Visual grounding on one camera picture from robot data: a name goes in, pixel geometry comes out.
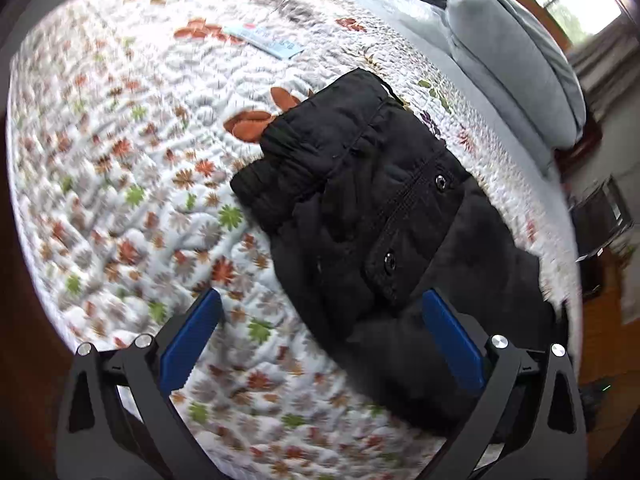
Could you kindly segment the dark wooden headboard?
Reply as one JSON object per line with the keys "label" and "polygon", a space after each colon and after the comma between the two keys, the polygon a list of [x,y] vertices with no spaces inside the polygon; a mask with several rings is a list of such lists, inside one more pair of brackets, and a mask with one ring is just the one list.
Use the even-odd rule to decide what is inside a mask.
{"label": "dark wooden headboard", "polygon": [[600,146],[603,133],[593,114],[587,110],[586,121],[582,128],[582,136],[571,148],[557,148],[554,151],[555,165],[560,174],[565,176],[581,167],[588,157]]}

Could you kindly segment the black mesh office chair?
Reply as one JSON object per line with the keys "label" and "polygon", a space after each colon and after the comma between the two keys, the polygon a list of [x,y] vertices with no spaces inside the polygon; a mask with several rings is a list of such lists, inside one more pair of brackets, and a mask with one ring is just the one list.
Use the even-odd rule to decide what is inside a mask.
{"label": "black mesh office chair", "polygon": [[634,219],[613,176],[571,206],[570,218],[575,231],[577,262],[599,255],[634,226]]}

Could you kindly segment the folded grey-blue duvet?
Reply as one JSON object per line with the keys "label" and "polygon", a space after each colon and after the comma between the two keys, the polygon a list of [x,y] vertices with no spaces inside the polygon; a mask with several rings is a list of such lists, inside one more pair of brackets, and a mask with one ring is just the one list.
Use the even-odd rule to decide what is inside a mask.
{"label": "folded grey-blue duvet", "polygon": [[452,39],[502,85],[549,148],[582,137],[586,103],[563,51],[516,0],[448,0]]}

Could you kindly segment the white label on bedspread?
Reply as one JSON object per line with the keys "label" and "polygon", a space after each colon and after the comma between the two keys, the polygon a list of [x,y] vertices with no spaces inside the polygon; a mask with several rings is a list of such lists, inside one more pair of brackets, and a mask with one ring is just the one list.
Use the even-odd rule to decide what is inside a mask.
{"label": "white label on bedspread", "polygon": [[297,42],[255,24],[226,26],[224,32],[281,61],[290,60],[304,50]]}

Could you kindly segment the grey curtain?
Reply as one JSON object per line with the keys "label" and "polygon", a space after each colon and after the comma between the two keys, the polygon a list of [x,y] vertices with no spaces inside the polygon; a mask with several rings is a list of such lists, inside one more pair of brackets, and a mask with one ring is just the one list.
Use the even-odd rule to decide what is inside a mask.
{"label": "grey curtain", "polygon": [[621,15],[566,56],[593,118],[600,122],[639,81],[639,29]]}

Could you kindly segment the floral quilted bedspread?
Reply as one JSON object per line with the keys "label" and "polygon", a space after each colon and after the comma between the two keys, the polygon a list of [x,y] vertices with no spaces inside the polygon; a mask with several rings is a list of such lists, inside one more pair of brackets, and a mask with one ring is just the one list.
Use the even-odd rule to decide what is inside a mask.
{"label": "floral quilted bedspread", "polygon": [[[255,24],[304,47],[278,60],[224,32]],[[224,121],[275,112],[364,68],[431,117],[536,255],[540,286],[582,352],[574,230],[559,177],[511,154],[454,84],[354,0],[67,0],[11,62],[8,173],[43,310],[70,348],[155,333],[206,286],[224,322],[171,399],[237,479],[407,479],[442,446],[349,385],[273,270],[265,233],[231,191],[262,151]]]}

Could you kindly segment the black pants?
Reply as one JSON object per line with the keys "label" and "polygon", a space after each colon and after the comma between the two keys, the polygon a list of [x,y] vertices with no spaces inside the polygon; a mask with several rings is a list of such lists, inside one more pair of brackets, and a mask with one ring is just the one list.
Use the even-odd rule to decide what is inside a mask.
{"label": "black pants", "polygon": [[537,257],[375,74],[341,76],[259,143],[231,186],[268,235],[286,296],[352,385],[411,427],[448,437],[476,402],[423,322],[427,290],[518,347],[567,338]]}

